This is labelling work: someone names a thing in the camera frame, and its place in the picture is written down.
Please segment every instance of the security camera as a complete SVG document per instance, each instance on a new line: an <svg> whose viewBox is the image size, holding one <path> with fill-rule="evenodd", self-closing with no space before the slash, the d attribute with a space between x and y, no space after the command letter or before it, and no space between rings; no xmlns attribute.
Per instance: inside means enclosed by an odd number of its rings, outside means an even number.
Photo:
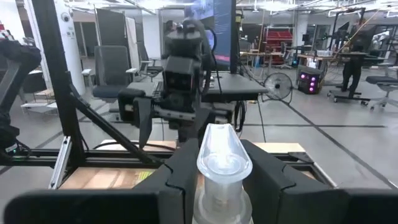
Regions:
<svg viewBox="0 0 398 224"><path fill-rule="evenodd" d="M69 16L68 13L64 12L64 13L61 14L61 19L62 19L64 22L69 22L70 16Z"/></svg>

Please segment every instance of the plastic container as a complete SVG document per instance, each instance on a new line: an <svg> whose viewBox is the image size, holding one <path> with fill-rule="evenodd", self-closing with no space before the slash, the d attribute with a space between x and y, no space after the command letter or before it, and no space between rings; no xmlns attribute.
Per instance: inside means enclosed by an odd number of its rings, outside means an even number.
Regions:
<svg viewBox="0 0 398 224"><path fill-rule="evenodd" d="M250 223L252 206L242 181L252 162L230 124L207 126L197 166L205 187L195 196L194 223Z"/></svg>

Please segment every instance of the screen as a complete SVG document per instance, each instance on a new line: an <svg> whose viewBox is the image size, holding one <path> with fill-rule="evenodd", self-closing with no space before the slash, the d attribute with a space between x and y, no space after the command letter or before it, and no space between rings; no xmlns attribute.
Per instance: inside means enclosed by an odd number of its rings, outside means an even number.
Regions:
<svg viewBox="0 0 398 224"><path fill-rule="evenodd" d="M227 65L231 64L231 38L232 31L232 17L234 17L235 1L225 0L186 0L191 3L190 6L185 7L185 17L191 17L200 20L206 27L213 29L217 44L214 49L217 64ZM211 48L214 45L214 39L210 31L206 32Z"/></svg>

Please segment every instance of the fan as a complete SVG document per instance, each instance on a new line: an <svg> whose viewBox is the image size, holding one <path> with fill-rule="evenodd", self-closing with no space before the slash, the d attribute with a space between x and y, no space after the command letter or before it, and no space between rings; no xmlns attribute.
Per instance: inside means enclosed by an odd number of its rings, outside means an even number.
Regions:
<svg viewBox="0 0 398 224"><path fill-rule="evenodd" d="M264 86L269 91L266 95L272 100L283 100L293 90L292 80L280 72L270 74L264 81Z"/></svg>

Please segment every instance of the floor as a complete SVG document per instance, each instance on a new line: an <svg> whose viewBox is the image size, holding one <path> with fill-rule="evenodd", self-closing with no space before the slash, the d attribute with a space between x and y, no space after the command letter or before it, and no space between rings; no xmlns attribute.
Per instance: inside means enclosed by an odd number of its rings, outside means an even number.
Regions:
<svg viewBox="0 0 398 224"><path fill-rule="evenodd" d="M341 71L341 68L330 69L326 79L341 82ZM272 69L271 72L284 72L295 81L295 70ZM383 96L377 86L364 81L368 75L383 75L383 72L363 69L358 91L364 97ZM298 142L338 187L396 189L398 108L386 106L371 112L357 101L334 103L326 97L328 90L334 89L324 87L319 95L305 95L294 90L290 106L279 101L261 103L266 140ZM114 121L107 113L109 105L92 100L88 93L84 97L99 114ZM398 93L392 93L391 97L398 99ZM23 113L20 105L17 99L11 110L12 125L21 129L18 139L31 148L59 148L63 136L58 116ZM110 138L79 112L78 117L81 132L90 147ZM263 142L257 105L248 104L246 117L241 138ZM138 138L139 130L131 125L112 125L128 138ZM155 119L150 139L175 139L177 133L166 126L162 136L161 127ZM52 169L48 167L0 167L0 210L17 194L47 188L51 174Z"/></svg>

